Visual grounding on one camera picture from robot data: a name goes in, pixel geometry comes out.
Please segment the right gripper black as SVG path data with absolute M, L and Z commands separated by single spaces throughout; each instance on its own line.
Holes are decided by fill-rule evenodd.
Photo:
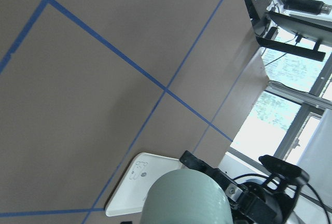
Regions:
M 224 190 L 230 201 L 234 223 L 286 223 L 296 206 L 296 198 L 286 194 L 291 185 L 275 174 L 263 178 L 261 184 L 236 183 L 220 169 L 213 168 L 186 150 L 179 161 L 187 168 L 208 175 Z

